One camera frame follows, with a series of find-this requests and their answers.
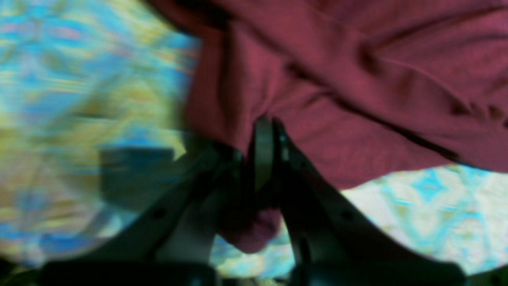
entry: patterned fabric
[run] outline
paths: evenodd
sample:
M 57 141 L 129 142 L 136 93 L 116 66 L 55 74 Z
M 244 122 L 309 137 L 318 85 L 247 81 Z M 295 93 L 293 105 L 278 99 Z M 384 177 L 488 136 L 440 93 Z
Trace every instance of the patterned fabric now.
M 77 256 L 138 215 L 101 201 L 104 147 L 184 154 L 181 107 L 199 42 L 137 0 L 0 0 L 0 255 L 29 267 Z M 508 175 L 450 165 L 344 194 L 389 236 L 471 274 L 508 262 Z M 294 266 L 285 227 L 257 254 L 215 239 L 228 277 Z

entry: bedsheet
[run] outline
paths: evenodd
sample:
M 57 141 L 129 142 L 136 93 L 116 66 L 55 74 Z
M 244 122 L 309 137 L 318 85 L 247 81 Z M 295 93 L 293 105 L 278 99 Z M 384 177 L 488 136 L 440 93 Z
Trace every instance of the bedsheet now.
M 185 153 L 180 118 L 200 43 L 138 0 L 0 0 L 0 256 L 74 257 L 138 214 L 99 190 L 104 147 Z M 463 165 L 399 172 L 343 194 L 396 241 L 468 274 L 508 262 L 508 175 Z M 283 277 L 284 225 L 243 254 L 215 239 L 227 277 Z

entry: maroon fabric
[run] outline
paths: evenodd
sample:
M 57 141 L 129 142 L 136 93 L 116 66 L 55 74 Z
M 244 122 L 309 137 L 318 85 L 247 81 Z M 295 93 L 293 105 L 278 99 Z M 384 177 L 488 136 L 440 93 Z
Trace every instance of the maroon fabric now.
M 280 118 L 337 188 L 451 158 L 508 172 L 508 1 L 182 2 L 152 0 L 203 39 L 196 132 L 246 152 Z

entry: blurry background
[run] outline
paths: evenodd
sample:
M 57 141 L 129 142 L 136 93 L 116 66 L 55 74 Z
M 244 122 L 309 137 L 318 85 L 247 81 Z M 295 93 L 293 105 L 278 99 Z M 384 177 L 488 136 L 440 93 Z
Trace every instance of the blurry background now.
M 199 49 L 139 0 L 0 0 L 0 257 L 39 267 L 136 217 L 101 201 L 99 149 L 184 154 Z M 508 262 L 507 188 L 506 174 L 449 165 L 344 194 L 395 240 L 471 274 Z M 210 261 L 226 277 L 294 266 L 285 227 L 252 255 L 217 237 Z

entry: maroon shirt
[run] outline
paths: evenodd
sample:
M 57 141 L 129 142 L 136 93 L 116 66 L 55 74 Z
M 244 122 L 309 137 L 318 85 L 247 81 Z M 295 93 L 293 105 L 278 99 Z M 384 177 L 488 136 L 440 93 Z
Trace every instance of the maroon shirt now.
M 277 117 L 337 188 L 451 160 L 508 172 L 508 1 L 151 2 L 203 40 L 186 111 L 201 135 L 246 152 Z

